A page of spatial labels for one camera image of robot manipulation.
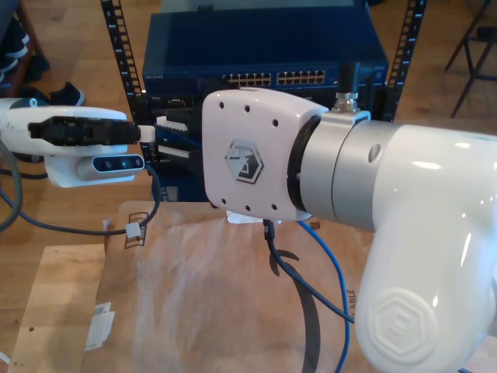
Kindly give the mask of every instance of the white robotic arm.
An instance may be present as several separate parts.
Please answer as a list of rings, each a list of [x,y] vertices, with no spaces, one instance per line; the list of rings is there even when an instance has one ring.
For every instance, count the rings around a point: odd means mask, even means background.
[[[209,95],[207,196],[257,218],[313,214],[376,232],[361,349],[384,372],[454,373],[495,318],[497,138],[351,111],[265,89]]]
[[[125,120],[126,114],[114,110],[73,106],[9,109],[0,100],[4,144],[11,152],[43,155],[48,177],[58,187],[128,181],[142,171],[143,158],[126,154],[127,144],[153,142],[155,129]]]

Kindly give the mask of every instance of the gray cable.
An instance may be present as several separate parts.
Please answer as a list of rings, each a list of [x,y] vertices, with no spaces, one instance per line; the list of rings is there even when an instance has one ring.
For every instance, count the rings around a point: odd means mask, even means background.
[[[14,187],[16,188],[16,200],[12,204],[12,210],[10,211],[9,216],[0,223],[0,232],[3,232],[16,221],[21,213],[21,208],[23,207],[23,181],[21,180],[21,174],[17,168],[16,158],[14,158],[14,155],[7,149],[2,140],[0,140],[0,152],[4,155],[5,160],[12,170]]]
[[[140,223],[140,226],[143,227],[144,225],[147,225],[147,223],[155,216],[157,213],[157,210],[159,208],[159,205],[161,204],[161,183],[158,178],[157,173],[155,170],[147,165],[147,171],[152,175],[152,179],[154,180],[153,182],[153,194],[154,194],[154,199],[155,199],[155,205],[154,208],[152,209],[151,213]],[[0,189],[0,197],[9,204],[9,206],[12,206],[12,201],[7,197],[5,192]],[[31,218],[28,214],[24,212],[20,212],[21,218],[26,220],[27,222],[35,225],[36,227],[43,228],[43,229],[49,229],[51,231],[56,231],[56,232],[65,232],[65,233],[75,233],[77,235],[124,235],[126,234],[126,229],[117,229],[116,231],[86,231],[84,229],[77,229],[77,228],[67,228],[67,227],[59,227],[57,225],[51,225],[51,224],[46,224],[42,223],[41,221],[37,221],[33,218]]]

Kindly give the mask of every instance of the wooden board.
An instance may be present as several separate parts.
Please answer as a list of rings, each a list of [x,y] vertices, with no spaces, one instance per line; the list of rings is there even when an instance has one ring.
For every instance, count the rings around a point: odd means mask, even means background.
[[[80,371],[104,259],[100,244],[45,248],[9,373]]]

